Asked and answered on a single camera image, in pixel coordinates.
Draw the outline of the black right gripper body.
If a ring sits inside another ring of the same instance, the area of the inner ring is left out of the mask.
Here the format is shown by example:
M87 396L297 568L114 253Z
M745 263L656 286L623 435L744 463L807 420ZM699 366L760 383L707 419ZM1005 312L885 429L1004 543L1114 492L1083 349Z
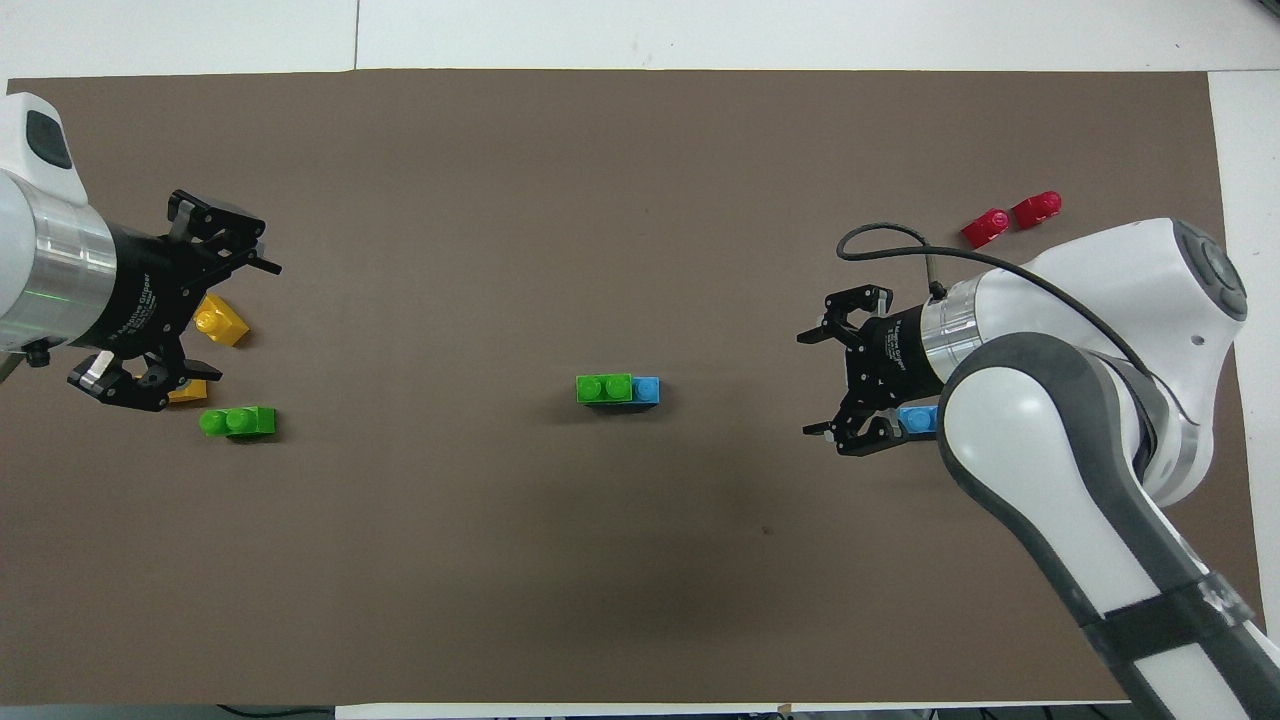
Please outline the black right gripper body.
M872 316L858 329L859 341L846 352L847 388L874 410L900 407L941 393L922 338L924 307L916 305L887 316Z

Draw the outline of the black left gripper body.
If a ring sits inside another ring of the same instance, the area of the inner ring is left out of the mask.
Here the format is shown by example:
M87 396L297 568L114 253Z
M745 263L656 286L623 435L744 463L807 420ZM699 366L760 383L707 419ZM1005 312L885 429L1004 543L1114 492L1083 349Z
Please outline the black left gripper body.
M141 359L146 377L215 377L214 366L187 357L180 334L218 283L218 233L177 225L163 236L124 225L109 231L116 269L95 322L95 373L131 377L125 364Z

